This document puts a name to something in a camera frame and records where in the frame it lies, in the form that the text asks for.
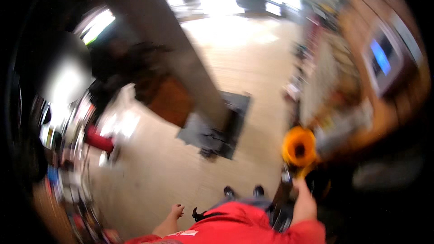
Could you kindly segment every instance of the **hand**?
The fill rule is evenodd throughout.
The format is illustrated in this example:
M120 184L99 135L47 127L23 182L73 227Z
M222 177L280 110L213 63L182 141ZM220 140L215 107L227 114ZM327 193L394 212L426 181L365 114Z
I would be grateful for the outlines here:
M298 197L294 204L294 214L292 216L291 225L302 220L316 220L316 202L312 198L309 188L307 187L304 178L293 179L292 185L298 191Z
M180 204L172 205L172 211L170 212L176 219L179 219L184 214L182 211L184 210L184 206Z

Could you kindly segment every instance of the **wooden wall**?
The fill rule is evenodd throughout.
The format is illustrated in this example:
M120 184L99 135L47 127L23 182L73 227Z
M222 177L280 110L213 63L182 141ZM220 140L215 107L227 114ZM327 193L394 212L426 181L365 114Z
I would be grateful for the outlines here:
M364 148L408 122L425 103L430 89L430 70L427 54L417 23L405 0L349 0L339 16L342 34L348 41L359 69L363 90L362 99L369 98L374 109L372 128L355 133L342 146L339 153L351 153ZM375 21L388 23L393 11L403 20L414 36L423 55L419 72L391 100L377 98L369 82L362 52L372 40Z

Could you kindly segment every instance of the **red object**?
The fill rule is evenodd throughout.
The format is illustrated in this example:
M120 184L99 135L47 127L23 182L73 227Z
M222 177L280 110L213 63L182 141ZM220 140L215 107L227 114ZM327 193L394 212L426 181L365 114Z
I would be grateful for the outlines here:
M126 244L171 243L177 240L182 244L240 244L240 243L282 243L282 244L324 244L324 225L316 220L300 221L280 234L269 225L266 213L259 208L238 202L229 202L207 211L227 213L203 219L187 231L161 238L156 235L136 237Z
M104 138L100 135L97 135L97 132L98 130L95 126L89 126L86 134L86 143L90 146L106 151L107 154L110 154L114 148L111 138Z

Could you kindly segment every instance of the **person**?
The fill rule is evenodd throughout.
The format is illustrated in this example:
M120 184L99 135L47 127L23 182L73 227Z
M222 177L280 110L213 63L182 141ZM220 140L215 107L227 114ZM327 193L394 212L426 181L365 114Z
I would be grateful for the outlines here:
M236 200L234 191L225 188L225 198L203 214L188 230L178 231L177 220L183 216L184 206L172 205L167 218L151 235L133 238L127 244L203 244L203 243L325 243L326 232L317 220L315 199L304 179L294 179L298 191L290 227L283 233L273 230L269 224L267 209L271 201L263 197L263 188L255 187L254 198Z

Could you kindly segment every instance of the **black mat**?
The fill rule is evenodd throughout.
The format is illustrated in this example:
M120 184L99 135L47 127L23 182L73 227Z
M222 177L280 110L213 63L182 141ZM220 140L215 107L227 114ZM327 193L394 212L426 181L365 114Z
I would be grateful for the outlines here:
M212 129L196 112L193 112L184 128L179 131L177 138L182 139L186 144L201 148L200 153L206 157L216 154L232 159L250 105L250 96L224 91L220 93L232 111L226 132L221 133Z

